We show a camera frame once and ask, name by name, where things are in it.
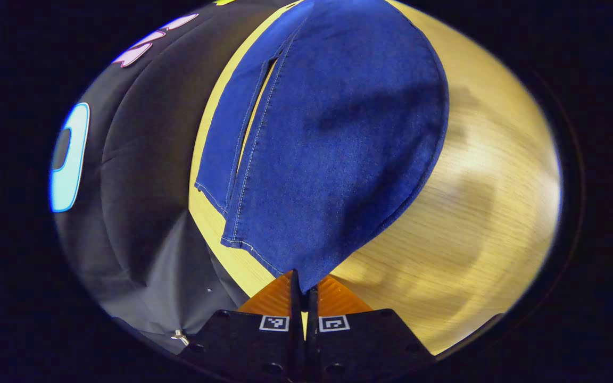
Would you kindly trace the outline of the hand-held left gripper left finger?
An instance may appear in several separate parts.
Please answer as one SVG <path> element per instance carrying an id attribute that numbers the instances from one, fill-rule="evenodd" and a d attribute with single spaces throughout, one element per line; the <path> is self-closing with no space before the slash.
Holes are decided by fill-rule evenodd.
<path id="1" fill-rule="evenodd" d="M 188 338 L 183 361 L 210 382 L 294 382 L 303 367 L 299 275 L 290 271 L 238 310 L 217 310 Z"/>

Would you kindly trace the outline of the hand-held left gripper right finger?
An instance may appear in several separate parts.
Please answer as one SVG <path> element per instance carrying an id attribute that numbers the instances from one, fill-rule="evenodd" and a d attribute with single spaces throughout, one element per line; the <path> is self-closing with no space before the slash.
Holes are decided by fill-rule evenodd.
<path id="1" fill-rule="evenodd" d="M 334 277 L 311 288 L 307 303 L 308 381 L 406 382 L 436 363 L 394 310 L 373 310 Z"/>

